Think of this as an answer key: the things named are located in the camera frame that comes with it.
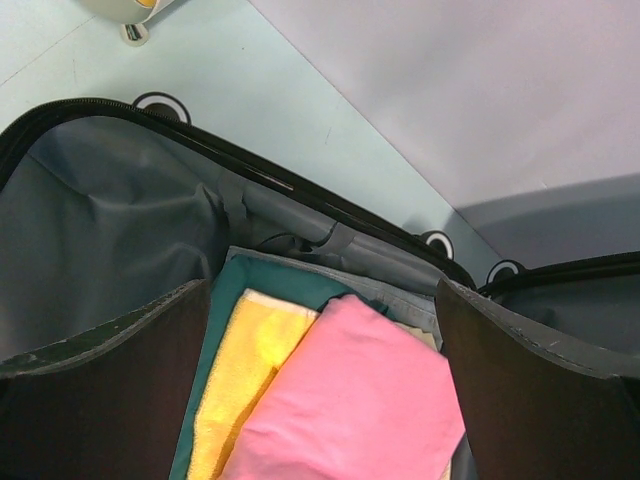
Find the pink and teal children's suitcase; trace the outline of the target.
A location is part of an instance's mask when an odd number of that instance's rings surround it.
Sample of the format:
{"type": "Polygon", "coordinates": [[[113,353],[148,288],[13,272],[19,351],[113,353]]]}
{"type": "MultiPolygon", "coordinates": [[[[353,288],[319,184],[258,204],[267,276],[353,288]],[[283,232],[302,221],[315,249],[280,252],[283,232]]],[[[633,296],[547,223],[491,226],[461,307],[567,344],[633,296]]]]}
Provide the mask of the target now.
{"type": "MultiPolygon", "coordinates": [[[[639,360],[637,251],[477,285],[443,231],[404,231],[192,125],[172,97],[56,101],[1,135],[1,363],[214,282],[231,246],[436,300],[440,281],[639,360]]],[[[481,479],[466,428],[438,479],[481,479]]]]}

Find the round pastel drawer cabinet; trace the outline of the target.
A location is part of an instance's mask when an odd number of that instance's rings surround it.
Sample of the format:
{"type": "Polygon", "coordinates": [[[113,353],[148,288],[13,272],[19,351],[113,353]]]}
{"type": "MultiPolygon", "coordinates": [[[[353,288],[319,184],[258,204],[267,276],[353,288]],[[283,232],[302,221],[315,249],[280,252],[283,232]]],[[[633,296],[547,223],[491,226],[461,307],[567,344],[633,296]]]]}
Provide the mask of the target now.
{"type": "Polygon", "coordinates": [[[146,22],[174,3],[174,0],[80,0],[96,16],[119,25],[123,41],[139,47],[149,39],[146,22]]]}

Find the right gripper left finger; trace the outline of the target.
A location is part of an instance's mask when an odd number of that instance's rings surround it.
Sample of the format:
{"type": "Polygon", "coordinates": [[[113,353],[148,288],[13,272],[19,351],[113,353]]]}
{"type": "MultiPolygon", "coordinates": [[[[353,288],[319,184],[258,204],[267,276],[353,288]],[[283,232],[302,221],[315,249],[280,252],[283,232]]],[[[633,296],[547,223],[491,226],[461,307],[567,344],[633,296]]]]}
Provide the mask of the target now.
{"type": "Polygon", "coordinates": [[[209,308],[193,280],[2,361],[2,478],[168,478],[209,308]]]}

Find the dark green cloth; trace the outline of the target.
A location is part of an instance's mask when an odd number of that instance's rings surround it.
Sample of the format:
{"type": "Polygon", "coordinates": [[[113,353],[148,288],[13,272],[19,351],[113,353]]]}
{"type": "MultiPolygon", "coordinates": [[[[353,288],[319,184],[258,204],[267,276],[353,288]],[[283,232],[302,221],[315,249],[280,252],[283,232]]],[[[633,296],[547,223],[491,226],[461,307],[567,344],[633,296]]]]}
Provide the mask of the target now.
{"type": "Polygon", "coordinates": [[[227,260],[211,292],[206,335],[170,472],[173,479],[189,479],[187,470],[193,447],[196,412],[232,310],[246,289],[314,309],[319,315],[331,299],[355,295],[377,312],[391,316],[386,305],[370,301],[347,285],[320,274],[245,255],[236,255],[227,260]]]}

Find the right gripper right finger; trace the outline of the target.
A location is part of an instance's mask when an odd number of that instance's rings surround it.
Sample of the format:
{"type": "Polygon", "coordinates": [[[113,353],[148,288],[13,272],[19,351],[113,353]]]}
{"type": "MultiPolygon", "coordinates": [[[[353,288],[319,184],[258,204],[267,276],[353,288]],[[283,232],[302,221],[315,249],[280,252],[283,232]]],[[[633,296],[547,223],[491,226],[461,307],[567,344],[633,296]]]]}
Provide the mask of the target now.
{"type": "Polygon", "coordinates": [[[638,478],[638,358],[447,279],[435,304],[479,478],[638,478]]]}

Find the pink cloth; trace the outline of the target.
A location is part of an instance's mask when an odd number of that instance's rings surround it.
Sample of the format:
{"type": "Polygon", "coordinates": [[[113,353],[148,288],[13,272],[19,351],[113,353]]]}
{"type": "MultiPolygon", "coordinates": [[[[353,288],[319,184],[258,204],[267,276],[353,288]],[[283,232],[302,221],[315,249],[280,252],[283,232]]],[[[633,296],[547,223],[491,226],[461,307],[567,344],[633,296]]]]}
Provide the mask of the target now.
{"type": "Polygon", "coordinates": [[[224,479],[438,479],[465,431],[449,364],[331,300],[242,426],[224,479]]]}

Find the yellow cloth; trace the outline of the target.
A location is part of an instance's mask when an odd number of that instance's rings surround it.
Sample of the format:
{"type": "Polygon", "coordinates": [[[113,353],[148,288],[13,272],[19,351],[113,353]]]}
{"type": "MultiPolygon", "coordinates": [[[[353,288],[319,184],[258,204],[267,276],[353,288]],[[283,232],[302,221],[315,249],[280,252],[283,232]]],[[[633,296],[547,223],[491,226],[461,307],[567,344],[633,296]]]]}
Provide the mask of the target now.
{"type": "Polygon", "coordinates": [[[217,479],[242,425],[319,313],[246,289],[236,302],[194,421],[189,479],[217,479]]]}

